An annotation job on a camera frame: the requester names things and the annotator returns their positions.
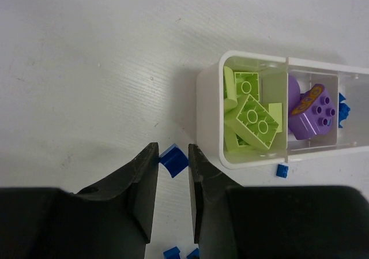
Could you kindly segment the purple patterned lego brick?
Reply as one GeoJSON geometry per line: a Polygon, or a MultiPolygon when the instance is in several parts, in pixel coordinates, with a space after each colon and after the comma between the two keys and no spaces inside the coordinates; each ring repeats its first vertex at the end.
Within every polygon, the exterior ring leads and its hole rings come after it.
{"type": "Polygon", "coordinates": [[[315,84],[288,115],[288,128],[297,140],[326,135],[333,127],[337,106],[323,84],[315,84]]]}

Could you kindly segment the white three-compartment tray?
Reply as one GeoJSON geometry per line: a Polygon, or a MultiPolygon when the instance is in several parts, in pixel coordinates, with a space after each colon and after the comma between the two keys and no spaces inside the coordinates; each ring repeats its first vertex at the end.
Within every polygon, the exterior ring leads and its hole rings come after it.
{"type": "Polygon", "coordinates": [[[368,70],[226,52],[197,77],[197,144],[217,167],[368,151],[368,70]]]}

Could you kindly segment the blue legos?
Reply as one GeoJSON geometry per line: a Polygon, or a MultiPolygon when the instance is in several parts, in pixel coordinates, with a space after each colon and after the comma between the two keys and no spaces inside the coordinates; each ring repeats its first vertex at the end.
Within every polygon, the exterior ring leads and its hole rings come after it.
{"type": "Polygon", "coordinates": [[[345,103],[346,98],[342,93],[339,93],[338,100],[338,127],[342,129],[341,122],[347,119],[351,108],[345,103]]]}

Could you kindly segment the blue arch lego piece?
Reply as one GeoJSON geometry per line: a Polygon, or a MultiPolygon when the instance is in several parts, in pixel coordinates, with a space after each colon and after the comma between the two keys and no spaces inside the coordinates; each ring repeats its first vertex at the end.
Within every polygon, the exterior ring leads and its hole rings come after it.
{"type": "Polygon", "coordinates": [[[189,159],[176,144],[172,144],[159,156],[159,163],[168,170],[171,178],[174,178],[189,166],[189,159]]]}

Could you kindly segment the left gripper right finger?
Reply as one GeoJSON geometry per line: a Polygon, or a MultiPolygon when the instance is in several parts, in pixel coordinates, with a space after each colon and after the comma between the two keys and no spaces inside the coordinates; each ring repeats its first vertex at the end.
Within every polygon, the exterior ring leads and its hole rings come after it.
{"type": "Polygon", "coordinates": [[[368,201],[348,186],[245,187],[189,145],[201,258],[367,258],[368,201]]]}

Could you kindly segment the green lego brick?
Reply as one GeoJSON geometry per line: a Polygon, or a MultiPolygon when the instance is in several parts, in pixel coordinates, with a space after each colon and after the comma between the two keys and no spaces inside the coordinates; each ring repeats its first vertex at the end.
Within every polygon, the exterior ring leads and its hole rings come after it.
{"type": "Polygon", "coordinates": [[[223,67],[224,145],[229,153],[267,151],[283,131],[281,103],[261,103],[255,72],[223,67]]]}

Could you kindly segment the purple curved lego brick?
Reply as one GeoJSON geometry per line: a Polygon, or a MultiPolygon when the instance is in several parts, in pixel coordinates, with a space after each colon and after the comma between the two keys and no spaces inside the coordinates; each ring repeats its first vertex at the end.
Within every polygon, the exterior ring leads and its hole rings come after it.
{"type": "Polygon", "coordinates": [[[290,113],[300,102],[300,86],[297,79],[288,75],[288,112],[290,113]]]}

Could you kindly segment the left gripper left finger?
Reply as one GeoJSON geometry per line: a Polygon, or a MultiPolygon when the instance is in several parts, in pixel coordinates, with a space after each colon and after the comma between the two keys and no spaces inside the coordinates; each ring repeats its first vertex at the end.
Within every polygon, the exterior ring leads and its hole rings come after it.
{"type": "Polygon", "coordinates": [[[159,146],[77,193],[1,189],[2,258],[144,258],[152,235],[159,146]]]}

